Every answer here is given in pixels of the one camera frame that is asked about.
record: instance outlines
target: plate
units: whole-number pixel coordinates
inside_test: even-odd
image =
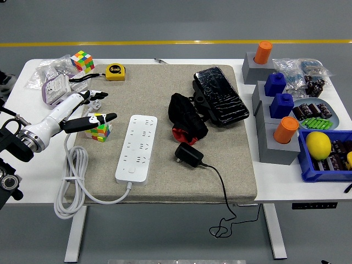
[[[321,100],[321,99],[315,98],[315,97],[309,97],[309,98],[298,99],[298,100],[294,101],[293,103],[294,103],[294,107],[300,106],[303,103],[306,103],[307,105],[310,105],[311,103],[315,103],[316,105],[323,103],[329,109],[329,111],[332,113],[332,117],[328,118],[327,120],[331,121],[333,123],[333,125],[330,126],[330,128],[328,130],[332,130],[332,129],[337,128],[340,123],[340,120],[339,120],[338,116],[336,115],[334,109],[332,109],[330,104],[328,104],[324,100]],[[309,129],[305,125],[301,125],[303,123],[303,121],[304,120],[299,121],[299,127],[304,128],[304,129]]]

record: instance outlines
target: yellow floor line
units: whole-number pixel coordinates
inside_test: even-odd
[[[262,40],[146,40],[0,43],[0,47],[256,44]],[[266,40],[273,44],[347,44],[352,40]]]

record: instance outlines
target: white power cable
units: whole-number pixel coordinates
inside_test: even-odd
[[[97,109],[95,106],[91,106],[83,116],[86,117],[94,108]],[[69,137],[70,137],[70,134],[66,136],[64,141],[66,158],[64,163],[62,182],[54,202],[54,210],[56,215],[61,219],[72,218],[76,214],[76,212],[80,210],[81,207],[83,206],[86,195],[92,201],[102,205],[116,204],[124,200],[132,188],[131,182],[127,183],[125,194],[119,199],[114,201],[99,200],[94,196],[92,196],[87,191],[87,189],[84,186],[84,178],[85,178],[85,173],[88,166],[88,153],[82,146],[74,146],[70,150],[68,150],[67,141]],[[75,189],[76,189],[75,196],[71,205],[65,208],[63,206],[64,196],[71,182],[75,183]]]

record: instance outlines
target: gray block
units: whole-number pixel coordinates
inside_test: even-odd
[[[257,84],[257,81],[266,81],[269,74],[275,72],[273,59],[269,56],[266,64],[254,62],[256,52],[246,52],[242,65],[242,75],[244,84]]]
[[[265,123],[268,124],[280,124],[281,118],[271,118],[270,117],[270,104],[265,104],[263,101],[258,107],[257,115],[255,116],[255,124],[257,128],[257,135],[260,134]]]
[[[263,101],[266,105],[271,105],[274,97],[266,96],[264,85],[265,81],[258,81],[257,85],[254,88],[254,92],[252,95],[252,107],[253,107],[253,115],[256,116],[258,112],[259,105]]]
[[[300,153],[297,135],[293,135],[287,144],[280,144],[274,139],[274,132],[278,124],[265,124],[258,135],[259,161],[291,165],[292,161]]]

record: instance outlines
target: red strap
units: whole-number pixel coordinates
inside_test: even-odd
[[[175,139],[179,142],[185,142],[188,145],[192,146],[195,142],[198,141],[198,139],[196,137],[192,138],[191,142],[188,142],[187,138],[186,138],[186,134],[188,134],[185,130],[181,129],[181,128],[173,128],[172,129],[172,134],[174,135]]]

